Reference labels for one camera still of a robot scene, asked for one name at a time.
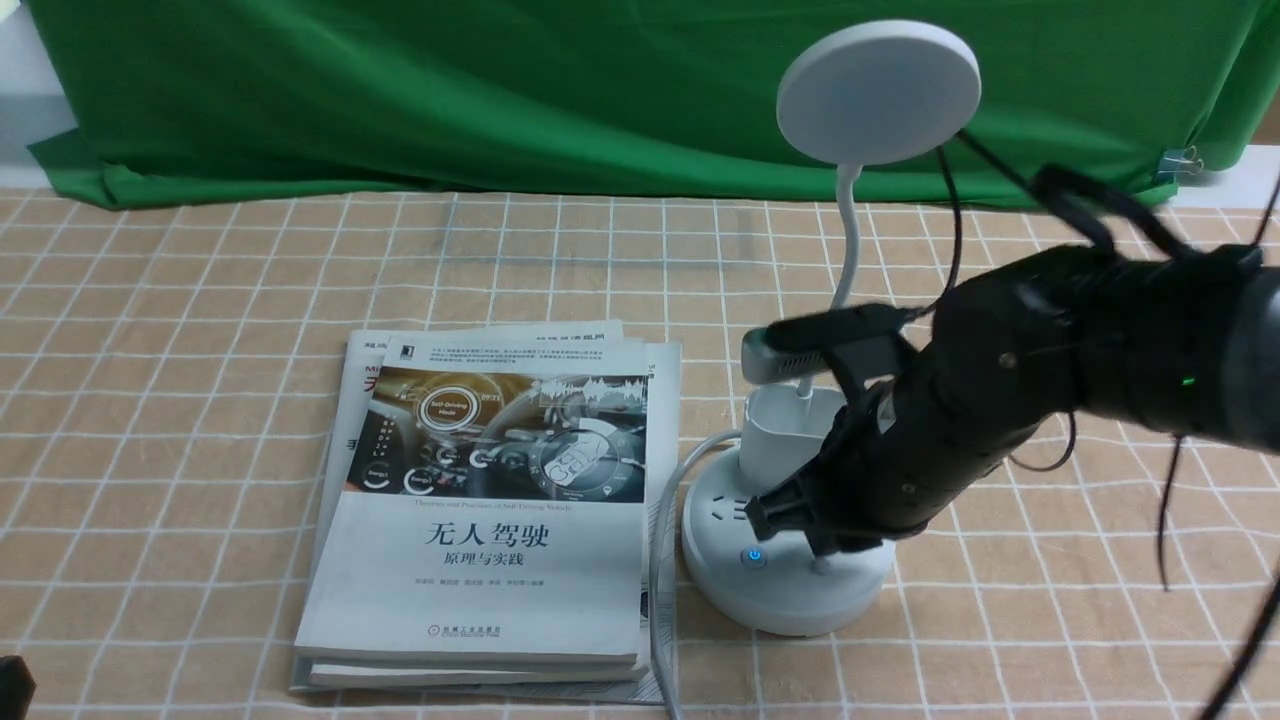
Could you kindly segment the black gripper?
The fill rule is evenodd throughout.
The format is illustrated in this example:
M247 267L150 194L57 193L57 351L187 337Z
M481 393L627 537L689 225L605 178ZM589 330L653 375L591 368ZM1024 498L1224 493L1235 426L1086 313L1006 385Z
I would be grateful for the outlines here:
M831 575L859 551L922 533L1048 415L1071 406L1068 361L1015 356L1005 366L1006 354L974 341L909 354L892 380L838 414L803 478L746 502L755 539L814 530L812 570Z

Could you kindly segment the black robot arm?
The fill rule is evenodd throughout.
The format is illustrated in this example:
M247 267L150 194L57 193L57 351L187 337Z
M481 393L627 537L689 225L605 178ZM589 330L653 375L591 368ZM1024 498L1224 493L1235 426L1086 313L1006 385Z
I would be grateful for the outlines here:
M759 541L799 530L822 556L918 536L1059 413L1277 452L1277 269L1257 247L1156 263L1064 245L951 288L923 348L900 334L911 314L864 304L762 332L846 404L746 502Z

